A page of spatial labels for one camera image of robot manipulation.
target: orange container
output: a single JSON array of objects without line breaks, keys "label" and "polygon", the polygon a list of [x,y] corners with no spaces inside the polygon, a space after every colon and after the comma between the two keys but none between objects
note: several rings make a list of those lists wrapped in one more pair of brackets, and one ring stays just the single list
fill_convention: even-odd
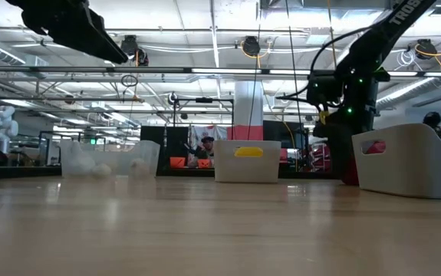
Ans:
[{"label": "orange container", "polygon": [[198,159],[198,169],[209,169],[210,159]]},{"label": "orange container", "polygon": [[172,169],[182,169],[184,168],[184,163],[186,158],[184,157],[170,157],[169,164]]}]

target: yellow handle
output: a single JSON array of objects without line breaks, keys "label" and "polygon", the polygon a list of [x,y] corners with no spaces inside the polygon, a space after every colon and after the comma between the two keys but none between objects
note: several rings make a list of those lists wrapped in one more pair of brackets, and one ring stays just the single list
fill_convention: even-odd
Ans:
[{"label": "yellow handle", "polygon": [[235,153],[235,157],[262,157],[263,150],[258,147],[239,147]]}]

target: table surface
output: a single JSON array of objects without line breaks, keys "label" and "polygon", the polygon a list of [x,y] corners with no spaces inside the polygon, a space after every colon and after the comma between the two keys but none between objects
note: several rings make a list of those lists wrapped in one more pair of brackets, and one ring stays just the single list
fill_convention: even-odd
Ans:
[{"label": "table surface", "polygon": [[441,201],[322,180],[0,180],[0,276],[277,274],[441,276]]}]

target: person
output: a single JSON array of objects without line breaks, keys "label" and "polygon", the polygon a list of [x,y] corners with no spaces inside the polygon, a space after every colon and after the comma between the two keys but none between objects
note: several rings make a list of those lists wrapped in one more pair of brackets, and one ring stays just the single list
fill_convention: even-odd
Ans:
[{"label": "person", "polygon": [[438,112],[429,112],[423,118],[423,123],[435,130],[436,135],[441,139],[441,116]]},{"label": "person", "polygon": [[188,163],[189,168],[196,168],[198,159],[213,159],[213,141],[215,141],[213,137],[205,136],[202,138],[201,146],[197,146],[196,149],[189,149],[189,153],[195,156]]}]

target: white robot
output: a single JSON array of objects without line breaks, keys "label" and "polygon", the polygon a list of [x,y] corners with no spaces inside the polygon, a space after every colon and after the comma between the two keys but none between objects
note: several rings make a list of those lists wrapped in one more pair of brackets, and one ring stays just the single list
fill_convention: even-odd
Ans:
[{"label": "white robot", "polygon": [[3,153],[8,152],[11,137],[17,136],[19,132],[18,122],[12,120],[14,107],[0,107],[0,150]]}]

